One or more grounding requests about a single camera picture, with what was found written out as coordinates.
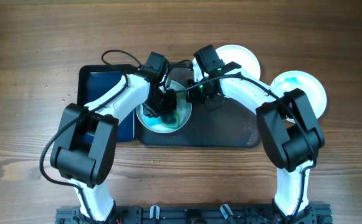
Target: wooden table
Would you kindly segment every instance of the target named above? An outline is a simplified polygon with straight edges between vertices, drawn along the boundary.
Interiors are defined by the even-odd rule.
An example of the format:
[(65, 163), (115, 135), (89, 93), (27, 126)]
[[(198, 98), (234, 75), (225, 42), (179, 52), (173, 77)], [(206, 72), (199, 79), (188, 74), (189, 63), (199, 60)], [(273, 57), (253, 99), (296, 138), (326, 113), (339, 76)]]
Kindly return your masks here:
[[(151, 51), (178, 61), (207, 44), (249, 48), (266, 83), (287, 70), (322, 82), (326, 145), (308, 196), (330, 203), (335, 223), (362, 223), (361, 1), (1, 3), (0, 223), (52, 223), (56, 208), (79, 204), (73, 189), (41, 177), (38, 161), (63, 109), (76, 100), (80, 67), (101, 64), (108, 49), (142, 62)], [(131, 62), (121, 54), (108, 59)], [(276, 191), (275, 167), (262, 146), (119, 144), (108, 181), (118, 205), (270, 203)]]

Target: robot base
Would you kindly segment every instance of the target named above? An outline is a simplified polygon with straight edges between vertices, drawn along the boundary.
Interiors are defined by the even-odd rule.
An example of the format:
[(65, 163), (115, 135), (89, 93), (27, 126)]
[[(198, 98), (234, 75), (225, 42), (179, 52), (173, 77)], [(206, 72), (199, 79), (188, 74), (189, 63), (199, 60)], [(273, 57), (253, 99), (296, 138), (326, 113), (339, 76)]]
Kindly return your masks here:
[[(314, 205), (298, 224), (332, 224), (330, 205)], [(58, 209), (55, 224), (92, 223), (80, 213), (80, 207)], [(274, 214), (273, 205), (247, 205), (244, 207), (173, 207), (142, 208), (119, 206), (112, 211), (106, 222), (114, 224), (273, 224), (284, 223), (280, 215)]]

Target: green sponge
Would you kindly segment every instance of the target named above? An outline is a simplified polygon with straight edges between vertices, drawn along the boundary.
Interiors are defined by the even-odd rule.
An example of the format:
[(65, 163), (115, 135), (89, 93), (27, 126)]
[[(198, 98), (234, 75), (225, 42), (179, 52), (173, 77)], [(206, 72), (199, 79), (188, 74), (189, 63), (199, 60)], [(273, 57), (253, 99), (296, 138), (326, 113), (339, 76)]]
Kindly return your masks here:
[(179, 127), (179, 115), (176, 110), (173, 110), (172, 113), (161, 115), (158, 118), (158, 121), (167, 128), (177, 129)]

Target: wood grain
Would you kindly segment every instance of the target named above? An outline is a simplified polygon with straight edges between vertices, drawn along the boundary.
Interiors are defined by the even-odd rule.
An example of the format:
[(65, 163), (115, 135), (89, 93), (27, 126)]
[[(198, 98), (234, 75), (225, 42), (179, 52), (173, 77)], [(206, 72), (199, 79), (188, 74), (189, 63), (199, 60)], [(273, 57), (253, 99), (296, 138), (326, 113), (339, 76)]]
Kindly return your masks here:
[[(362, 1), (0, 6), (0, 223), (52, 223), (56, 208), (78, 205), (74, 190), (41, 177), (38, 160), (76, 100), (80, 67), (100, 64), (108, 49), (176, 61), (207, 44), (246, 46), (266, 83), (287, 70), (323, 83), (326, 145), (309, 198), (330, 203), (335, 223), (362, 223)], [(262, 146), (155, 149), (135, 141), (117, 147), (109, 184), (118, 205), (270, 203), (276, 173)]]

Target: white plate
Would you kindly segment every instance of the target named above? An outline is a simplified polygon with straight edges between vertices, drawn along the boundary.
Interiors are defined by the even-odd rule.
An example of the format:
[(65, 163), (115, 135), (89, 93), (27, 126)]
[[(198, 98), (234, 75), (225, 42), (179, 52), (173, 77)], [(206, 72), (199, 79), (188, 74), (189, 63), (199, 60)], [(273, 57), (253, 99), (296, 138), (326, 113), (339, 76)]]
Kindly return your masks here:
[[(179, 84), (176, 81), (171, 81), (170, 87), (168, 89), (174, 89), (174, 90), (183, 90), (185, 87), (183, 87), (181, 84)], [(168, 128), (158, 121), (158, 118), (149, 118), (145, 115), (143, 115), (143, 106), (139, 105), (136, 107), (136, 116), (138, 117), (139, 121), (143, 124), (143, 126), (150, 131), (154, 131), (156, 133), (172, 133), (174, 131), (179, 130), (182, 128), (186, 122), (188, 121), (189, 117), (192, 113), (192, 103), (186, 102), (186, 92), (184, 93), (178, 93), (176, 95), (176, 112), (179, 116), (179, 127), (176, 129)]]
[[(224, 45), (219, 47), (216, 52), (225, 64), (236, 62), (241, 65), (248, 74), (260, 80), (260, 63), (258, 62), (257, 57), (249, 49), (240, 45)], [(193, 70), (195, 81), (200, 81), (202, 79), (201, 70), (196, 59), (193, 59)]]
[(299, 88), (307, 94), (310, 100), (315, 116), (319, 118), (325, 112), (327, 105), (326, 92), (322, 84), (312, 75), (302, 71), (284, 72), (270, 85), (272, 88), (278, 88), (285, 91), (291, 91)]

